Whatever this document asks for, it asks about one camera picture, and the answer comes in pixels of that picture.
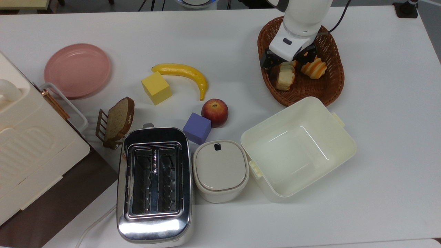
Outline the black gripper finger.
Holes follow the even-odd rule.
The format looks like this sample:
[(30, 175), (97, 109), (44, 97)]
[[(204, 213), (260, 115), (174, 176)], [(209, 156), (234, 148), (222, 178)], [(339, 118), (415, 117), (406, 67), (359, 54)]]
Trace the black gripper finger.
[(260, 56), (260, 67), (262, 69), (271, 69), (280, 64), (280, 58), (271, 50), (264, 50)]
[(317, 55), (317, 48), (315, 44), (307, 46), (304, 50), (296, 55), (296, 61), (300, 64), (312, 63)]

